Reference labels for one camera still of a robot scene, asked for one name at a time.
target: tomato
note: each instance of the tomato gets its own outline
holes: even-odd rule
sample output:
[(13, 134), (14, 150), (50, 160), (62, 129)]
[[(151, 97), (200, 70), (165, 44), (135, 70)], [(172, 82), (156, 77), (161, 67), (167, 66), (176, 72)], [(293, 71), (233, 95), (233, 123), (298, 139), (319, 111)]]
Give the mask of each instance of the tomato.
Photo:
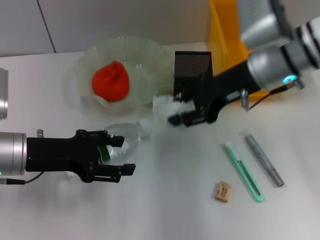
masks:
[(129, 92), (129, 86), (129, 75), (123, 64), (118, 61), (100, 68), (92, 78), (94, 94), (108, 102), (125, 98)]

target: gray wall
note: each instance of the gray wall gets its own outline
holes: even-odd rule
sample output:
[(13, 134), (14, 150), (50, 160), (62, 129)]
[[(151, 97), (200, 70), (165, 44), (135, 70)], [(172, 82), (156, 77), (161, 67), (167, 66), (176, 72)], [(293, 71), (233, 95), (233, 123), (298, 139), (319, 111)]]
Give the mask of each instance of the gray wall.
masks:
[(82, 51), (119, 35), (140, 35), (164, 45), (204, 42), (209, 37), (209, 0), (39, 2), (57, 52)]
[(319, 0), (281, 0), (291, 23), (297, 27), (320, 17)]
[[(319, 0), (282, 0), (295, 26), (320, 16)], [(0, 1), (0, 57), (83, 51), (109, 36), (141, 35), (164, 45), (205, 42), (209, 0)]]
[(53, 52), (36, 0), (0, 1), (0, 57)]

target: clear plastic bottle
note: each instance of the clear plastic bottle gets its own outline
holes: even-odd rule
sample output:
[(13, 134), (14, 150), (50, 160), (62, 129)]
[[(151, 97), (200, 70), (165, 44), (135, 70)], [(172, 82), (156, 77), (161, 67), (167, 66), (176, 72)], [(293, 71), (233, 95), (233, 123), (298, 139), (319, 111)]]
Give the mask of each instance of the clear plastic bottle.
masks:
[[(111, 137), (123, 136), (124, 142), (122, 147), (106, 146), (106, 149), (100, 149), (102, 163), (108, 163), (109, 160), (113, 164), (117, 161), (123, 160), (126, 153), (132, 149), (140, 138), (149, 137), (151, 134), (151, 124), (147, 119), (138, 120), (135, 124), (132, 123), (116, 123), (113, 125), (106, 126), (101, 130), (107, 130)], [(65, 174), (69, 177), (75, 177), (77, 174), (71, 171), (66, 171)]]

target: cable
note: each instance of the cable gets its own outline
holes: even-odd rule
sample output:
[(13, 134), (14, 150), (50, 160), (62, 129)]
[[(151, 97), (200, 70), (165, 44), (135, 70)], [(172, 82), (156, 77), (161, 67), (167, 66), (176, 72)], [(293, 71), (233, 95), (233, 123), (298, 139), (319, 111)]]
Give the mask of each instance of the cable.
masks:
[(44, 174), (44, 171), (40, 172), (37, 176), (34, 178), (26, 181), (26, 180), (21, 180), (21, 179), (12, 179), (12, 178), (0, 178), (0, 184), (6, 184), (6, 185), (25, 185), (28, 183), (33, 182), (37, 178), (39, 178), (42, 174)]
[(35, 176), (34, 178), (25, 181), (25, 184), (31, 183), (32, 181), (36, 180), (37, 178), (39, 178), (42, 174), (44, 174), (44, 171), (40, 172), (37, 176)]
[(267, 97), (271, 96), (271, 95), (274, 95), (274, 94), (278, 94), (278, 93), (282, 93), (282, 92), (285, 92), (291, 88), (294, 87), (294, 84), (293, 83), (289, 83), (287, 85), (283, 85), (283, 86), (280, 86), (276, 89), (273, 89), (271, 90), (267, 95), (263, 96), (260, 100), (258, 100), (255, 104), (253, 104), (251, 107), (249, 107), (248, 111), (253, 109), (255, 106), (257, 106), (259, 103), (261, 103), (263, 100), (265, 100)]
[(263, 96), (262, 98), (260, 98), (260, 100), (258, 100), (255, 104), (253, 104), (251, 107), (249, 107), (248, 111), (250, 111), (251, 109), (253, 109), (255, 106), (257, 106), (259, 103), (261, 103), (263, 100), (265, 100), (267, 97), (271, 96), (270, 93), (268, 93), (267, 95)]

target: yellow box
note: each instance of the yellow box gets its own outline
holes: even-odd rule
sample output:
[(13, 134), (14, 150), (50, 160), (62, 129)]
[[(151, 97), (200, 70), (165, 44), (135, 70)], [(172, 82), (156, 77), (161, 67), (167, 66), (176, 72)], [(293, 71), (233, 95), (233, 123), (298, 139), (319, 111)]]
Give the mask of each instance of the yellow box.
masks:
[[(245, 61), (250, 51), (240, 38), (237, 0), (210, 0), (210, 7), (208, 45), (214, 74), (217, 75)], [(267, 94), (267, 91), (260, 90), (251, 94), (250, 100), (258, 100)]]

